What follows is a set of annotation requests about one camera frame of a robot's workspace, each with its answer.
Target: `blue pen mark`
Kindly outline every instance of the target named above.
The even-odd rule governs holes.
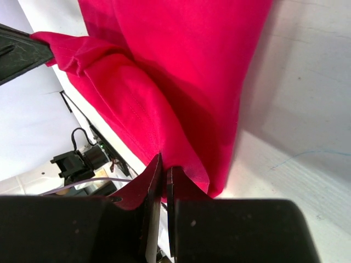
[[[334,150],[315,150],[315,151],[305,151],[305,152],[301,152],[298,153],[297,155],[294,155],[292,157],[290,157],[289,159],[285,160],[284,162],[277,164],[276,166],[273,166],[272,168],[270,168],[270,170],[274,170],[275,168],[289,162],[292,159],[295,159],[296,157],[299,157],[300,155],[306,155],[309,153],[330,153],[332,155],[341,155],[341,156],[347,156],[347,157],[351,157],[351,153],[346,153],[346,152],[338,152],[338,151],[334,151]]]

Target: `cable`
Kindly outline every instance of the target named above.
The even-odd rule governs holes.
[[[73,144],[73,149],[75,151],[77,151],[77,143],[76,143],[76,139],[75,139],[75,132],[78,131],[78,130],[81,130],[84,132],[84,135],[86,136],[86,139],[88,141],[88,143],[91,145],[91,146],[94,146],[96,144],[93,144],[90,140],[89,140],[89,137],[88,137],[88,134],[86,132],[86,130],[84,130],[83,128],[76,128],[72,131],[72,134],[71,134],[71,139],[72,139],[72,144]]]
[[[85,180],[82,180],[79,182],[74,182],[73,184],[47,191],[45,193],[40,194],[40,196],[51,195],[52,193],[57,193],[59,191],[71,188],[71,187],[76,186],[76,185],[85,184],[86,182],[102,181],[102,180],[110,180],[110,181],[116,181],[116,182],[130,182],[131,181],[129,179],[119,179],[119,178],[110,178],[110,177],[90,178],[90,179],[85,179]]]

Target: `table surface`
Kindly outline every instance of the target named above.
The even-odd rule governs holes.
[[[35,31],[86,35],[76,1],[19,0]],[[242,94],[229,198],[288,198],[323,262],[351,260],[351,1],[275,1]],[[67,94],[144,169],[57,68]]]

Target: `red cloth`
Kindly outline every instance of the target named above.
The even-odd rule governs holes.
[[[211,197],[272,0],[79,0],[90,37],[39,32],[77,90],[145,164],[162,153]]]

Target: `folded red cloth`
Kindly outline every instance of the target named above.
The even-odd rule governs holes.
[[[272,0],[79,0],[90,37],[49,32],[59,68],[148,164],[211,197],[231,162],[241,86]]]

